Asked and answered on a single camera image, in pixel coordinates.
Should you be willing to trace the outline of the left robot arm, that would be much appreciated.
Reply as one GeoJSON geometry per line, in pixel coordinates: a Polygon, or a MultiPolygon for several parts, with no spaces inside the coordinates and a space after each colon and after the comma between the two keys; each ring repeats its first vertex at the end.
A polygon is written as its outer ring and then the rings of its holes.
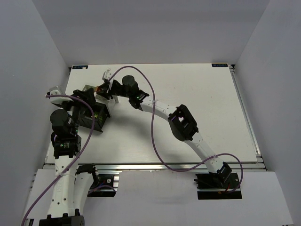
{"type": "Polygon", "coordinates": [[[98,180],[95,166],[79,166],[79,157],[87,144],[81,143],[78,135],[80,117],[89,110],[92,123],[96,104],[94,90],[75,90],[71,96],[52,90],[47,97],[59,108],[50,115],[53,133],[55,179],[47,217],[39,221],[41,226],[83,226],[83,209],[90,187],[98,180]]]}

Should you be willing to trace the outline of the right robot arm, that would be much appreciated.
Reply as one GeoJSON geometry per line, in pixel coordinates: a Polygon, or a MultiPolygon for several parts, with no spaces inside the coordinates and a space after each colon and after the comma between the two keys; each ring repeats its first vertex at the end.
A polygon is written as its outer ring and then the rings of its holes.
{"type": "Polygon", "coordinates": [[[209,174],[213,177],[214,182],[218,186],[222,187],[226,184],[232,170],[227,163],[215,155],[214,151],[204,141],[198,130],[197,122],[188,110],[187,106],[180,105],[175,107],[151,98],[149,94],[138,87],[138,83],[132,75],[125,76],[122,79],[122,83],[119,83],[116,80],[110,82],[108,79],[105,79],[104,83],[96,88],[96,93],[106,99],[113,96],[126,97],[133,108],[143,112],[152,113],[152,145],[157,157],[168,169],[176,172],[188,171],[188,169],[173,169],[160,157],[154,141],[154,116],[158,116],[166,120],[169,123],[173,136],[193,149],[193,151],[202,160],[201,163],[206,165],[209,174]]]}

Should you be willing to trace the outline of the white slotted container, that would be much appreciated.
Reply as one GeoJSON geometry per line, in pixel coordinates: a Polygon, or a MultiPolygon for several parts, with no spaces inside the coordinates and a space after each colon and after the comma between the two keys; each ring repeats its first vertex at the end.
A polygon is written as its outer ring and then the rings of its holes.
{"type": "Polygon", "coordinates": [[[109,99],[106,99],[103,96],[97,94],[96,91],[94,92],[94,96],[97,103],[105,105],[105,112],[107,117],[111,117],[115,104],[119,102],[118,98],[110,97],[109,99]]]}

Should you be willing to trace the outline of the black slotted container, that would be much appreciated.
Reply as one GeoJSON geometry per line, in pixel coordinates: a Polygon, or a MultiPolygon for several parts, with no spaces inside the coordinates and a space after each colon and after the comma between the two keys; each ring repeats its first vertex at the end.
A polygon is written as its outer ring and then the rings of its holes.
{"type": "MultiPolygon", "coordinates": [[[[108,118],[105,112],[105,105],[96,102],[92,110],[94,114],[98,113],[98,117],[95,118],[94,130],[102,132],[102,128],[108,118]]],[[[79,125],[88,129],[91,128],[92,114],[89,109],[84,110],[84,112],[80,114],[79,125]]]]}

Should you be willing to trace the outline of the blue corner sticker left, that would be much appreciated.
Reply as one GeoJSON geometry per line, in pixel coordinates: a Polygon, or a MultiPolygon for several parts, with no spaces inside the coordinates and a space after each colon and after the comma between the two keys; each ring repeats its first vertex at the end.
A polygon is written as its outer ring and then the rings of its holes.
{"type": "Polygon", "coordinates": [[[82,70],[82,69],[87,69],[88,65],[73,65],[72,69],[73,70],[82,70]]]}

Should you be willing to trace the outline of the aluminium table edge rail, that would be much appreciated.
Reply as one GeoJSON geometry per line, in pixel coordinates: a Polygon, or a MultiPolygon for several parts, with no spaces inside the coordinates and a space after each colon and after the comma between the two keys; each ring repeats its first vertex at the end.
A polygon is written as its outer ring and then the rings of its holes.
{"type": "MultiPolygon", "coordinates": [[[[228,163],[232,171],[240,171],[239,163],[228,163]]],[[[255,163],[242,163],[243,170],[246,171],[267,171],[263,161],[255,163]]],[[[191,168],[191,164],[172,164],[171,168],[177,170],[184,170],[191,168]]],[[[98,170],[167,170],[168,168],[162,164],[96,164],[98,170]]],[[[43,166],[45,170],[55,170],[54,164],[45,164],[43,166]]],[[[204,164],[195,168],[195,170],[205,170],[208,171],[204,164]]]]}

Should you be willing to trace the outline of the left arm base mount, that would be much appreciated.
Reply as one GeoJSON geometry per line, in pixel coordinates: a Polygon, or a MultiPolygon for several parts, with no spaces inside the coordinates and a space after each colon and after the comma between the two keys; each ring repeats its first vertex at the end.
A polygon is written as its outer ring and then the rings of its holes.
{"type": "Polygon", "coordinates": [[[119,174],[121,171],[106,169],[104,165],[96,165],[95,167],[99,182],[89,190],[88,197],[113,198],[118,189],[119,174]]]}

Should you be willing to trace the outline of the right side table rail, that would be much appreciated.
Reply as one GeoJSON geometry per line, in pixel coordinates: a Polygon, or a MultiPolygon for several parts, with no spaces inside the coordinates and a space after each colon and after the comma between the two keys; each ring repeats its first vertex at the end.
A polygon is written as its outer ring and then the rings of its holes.
{"type": "Polygon", "coordinates": [[[260,148],[258,146],[256,135],[254,133],[252,123],[250,121],[250,117],[249,117],[249,114],[248,114],[248,111],[247,111],[247,108],[246,108],[246,102],[245,102],[245,99],[243,97],[243,92],[242,92],[242,89],[241,89],[241,87],[239,85],[239,82],[238,82],[238,79],[237,79],[235,65],[229,65],[229,70],[230,70],[230,74],[232,76],[233,84],[235,86],[241,108],[242,108],[242,112],[243,112],[243,115],[244,115],[244,118],[245,118],[245,121],[246,121],[246,125],[247,125],[248,131],[249,131],[249,135],[251,137],[251,141],[252,141],[252,144],[254,146],[255,153],[256,153],[256,155],[262,156],[260,148]]]}

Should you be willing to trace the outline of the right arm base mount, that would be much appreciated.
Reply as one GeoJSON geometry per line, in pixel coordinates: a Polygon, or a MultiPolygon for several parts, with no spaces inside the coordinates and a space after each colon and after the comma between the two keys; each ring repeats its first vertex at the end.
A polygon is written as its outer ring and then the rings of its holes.
{"type": "Polygon", "coordinates": [[[209,173],[196,174],[194,183],[199,200],[240,200],[242,193],[237,173],[232,173],[225,183],[212,177],[209,173]]]}

